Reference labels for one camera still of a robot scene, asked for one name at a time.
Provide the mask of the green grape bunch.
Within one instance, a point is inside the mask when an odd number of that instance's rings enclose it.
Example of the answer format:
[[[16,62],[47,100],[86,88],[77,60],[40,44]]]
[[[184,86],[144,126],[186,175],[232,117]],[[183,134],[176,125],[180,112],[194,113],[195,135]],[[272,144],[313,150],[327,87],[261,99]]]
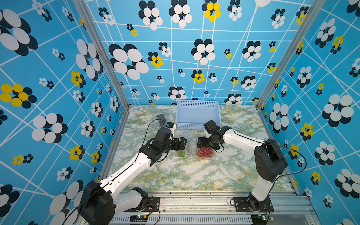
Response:
[[[180,159],[186,159],[187,158],[186,153],[184,151],[177,152],[177,157],[180,158]]]

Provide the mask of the clear plastic clamshell container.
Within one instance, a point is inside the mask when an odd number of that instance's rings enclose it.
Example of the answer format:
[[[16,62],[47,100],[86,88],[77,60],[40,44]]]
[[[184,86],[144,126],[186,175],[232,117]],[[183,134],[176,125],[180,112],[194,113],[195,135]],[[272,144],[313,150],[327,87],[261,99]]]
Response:
[[[171,115],[167,112],[155,112],[150,118],[150,128],[158,130],[161,127],[170,128]]]

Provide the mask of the black grape bunch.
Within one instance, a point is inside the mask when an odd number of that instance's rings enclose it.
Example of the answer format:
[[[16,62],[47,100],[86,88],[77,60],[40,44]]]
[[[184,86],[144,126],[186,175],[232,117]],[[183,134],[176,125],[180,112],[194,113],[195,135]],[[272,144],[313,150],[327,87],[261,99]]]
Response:
[[[159,122],[159,125],[160,125],[161,127],[165,127],[165,126],[167,125],[166,118],[165,118],[165,116],[164,116],[163,114],[158,114],[158,115],[156,116],[156,118],[157,118],[157,120],[158,120],[158,122]]]

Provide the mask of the white perforated plastic basket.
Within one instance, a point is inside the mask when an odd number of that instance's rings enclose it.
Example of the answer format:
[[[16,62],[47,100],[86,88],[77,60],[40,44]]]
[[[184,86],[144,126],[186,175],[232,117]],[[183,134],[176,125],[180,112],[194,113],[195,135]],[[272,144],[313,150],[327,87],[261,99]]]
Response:
[[[203,130],[204,124],[213,120],[221,125],[220,107],[217,101],[180,100],[177,103],[175,124],[179,129]]]

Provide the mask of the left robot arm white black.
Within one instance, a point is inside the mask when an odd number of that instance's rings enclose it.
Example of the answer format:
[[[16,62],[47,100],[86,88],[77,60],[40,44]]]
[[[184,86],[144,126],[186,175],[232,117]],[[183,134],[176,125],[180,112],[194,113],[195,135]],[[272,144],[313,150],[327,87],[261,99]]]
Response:
[[[113,217],[130,209],[142,210],[147,193],[135,187],[122,194],[123,189],[140,173],[164,160],[169,151],[185,149],[187,139],[175,138],[173,128],[160,128],[155,138],[143,142],[138,153],[121,169],[101,180],[89,182],[76,210],[87,225],[107,225]]]

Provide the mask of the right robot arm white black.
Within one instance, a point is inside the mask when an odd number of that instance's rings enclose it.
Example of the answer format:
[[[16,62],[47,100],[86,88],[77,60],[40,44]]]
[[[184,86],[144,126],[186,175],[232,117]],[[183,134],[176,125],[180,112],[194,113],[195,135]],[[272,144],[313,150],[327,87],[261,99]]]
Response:
[[[247,207],[253,212],[258,212],[270,197],[275,182],[288,163],[273,139],[259,140],[244,134],[237,133],[232,127],[219,127],[208,122],[204,125],[205,136],[198,138],[198,147],[208,147],[217,150],[223,144],[235,146],[254,157],[257,181],[248,195]]]

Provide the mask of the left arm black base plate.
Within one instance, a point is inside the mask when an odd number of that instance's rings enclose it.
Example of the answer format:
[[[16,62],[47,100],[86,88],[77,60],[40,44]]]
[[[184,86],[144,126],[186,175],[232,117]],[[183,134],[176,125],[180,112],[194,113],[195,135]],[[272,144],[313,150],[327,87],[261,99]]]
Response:
[[[128,209],[126,212],[159,212],[161,198],[158,196],[150,196],[147,198],[146,203],[141,203],[135,209]]]

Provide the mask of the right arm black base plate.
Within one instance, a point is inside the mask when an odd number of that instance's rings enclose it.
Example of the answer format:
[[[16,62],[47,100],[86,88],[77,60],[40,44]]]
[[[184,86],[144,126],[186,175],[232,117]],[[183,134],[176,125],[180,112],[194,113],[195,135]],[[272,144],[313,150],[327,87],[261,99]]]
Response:
[[[274,212],[273,204],[269,197],[259,202],[255,198],[234,197],[230,200],[230,205],[235,208],[236,212],[248,213],[266,213]]]

